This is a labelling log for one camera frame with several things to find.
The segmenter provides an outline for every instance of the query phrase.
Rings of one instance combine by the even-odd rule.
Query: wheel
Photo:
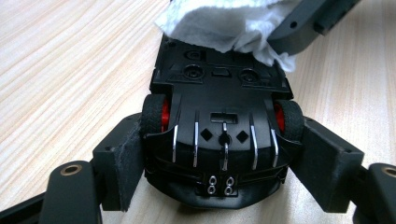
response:
[[[143,103],[140,133],[163,133],[168,129],[169,104],[163,94],[150,94]]]
[[[277,100],[274,110],[282,136],[291,141],[300,141],[304,130],[304,116],[300,106],[294,101]]]

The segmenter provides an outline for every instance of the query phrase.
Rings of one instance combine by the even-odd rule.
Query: metal contact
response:
[[[218,179],[215,175],[209,177],[209,185],[214,186],[218,183]]]
[[[216,188],[215,188],[215,186],[213,186],[213,185],[209,186],[209,187],[207,188],[207,193],[208,193],[208,194],[214,194],[214,193],[216,193]]]
[[[232,193],[233,193],[233,188],[231,188],[231,187],[225,188],[224,194],[225,194],[226,196],[229,196],[229,195],[231,195]]]
[[[227,185],[227,187],[232,187],[234,182],[235,181],[233,180],[233,177],[230,176],[230,177],[228,177],[227,181],[225,182],[225,185]]]

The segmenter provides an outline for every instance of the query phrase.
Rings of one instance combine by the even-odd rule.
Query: wooden table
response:
[[[0,2],[0,210],[46,189],[68,161],[139,112],[168,1]],[[362,1],[288,74],[304,113],[373,162],[396,163],[396,1]],[[275,195],[238,211],[195,210],[142,178],[130,211],[105,223],[350,223],[325,214],[289,172]]]

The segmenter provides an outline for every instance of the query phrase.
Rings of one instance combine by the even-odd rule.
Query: paper towel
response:
[[[268,36],[299,0],[174,0],[156,20],[171,38],[216,49],[252,52],[266,65],[277,60],[283,70],[295,69],[295,57],[278,55]]]

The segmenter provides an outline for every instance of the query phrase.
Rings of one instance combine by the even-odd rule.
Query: silver stripe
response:
[[[198,122],[195,122],[194,125],[194,164],[193,167],[197,167],[197,159],[198,159]]]
[[[275,157],[274,157],[273,167],[276,167],[277,158],[279,157],[279,148],[277,146],[276,134],[275,134],[275,130],[274,129],[271,129],[271,135],[273,137],[274,146],[275,146]]]
[[[227,163],[228,163],[228,144],[224,143],[224,164],[223,164],[223,171],[227,170]]]
[[[178,128],[178,125],[175,126],[175,130],[174,130],[174,142],[172,145],[172,149],[173,149],[172,162],[176,162],[177,128]]]
[[[256,139],[256,132],[254,131],[254,125],[250,125],[251,137],[253,139],[253,146],[254,146],[254,161],[251,167],[252,170],[256,170],[257,166],[257,159],[259,158],[259,152],[257,149],[257,139]]]

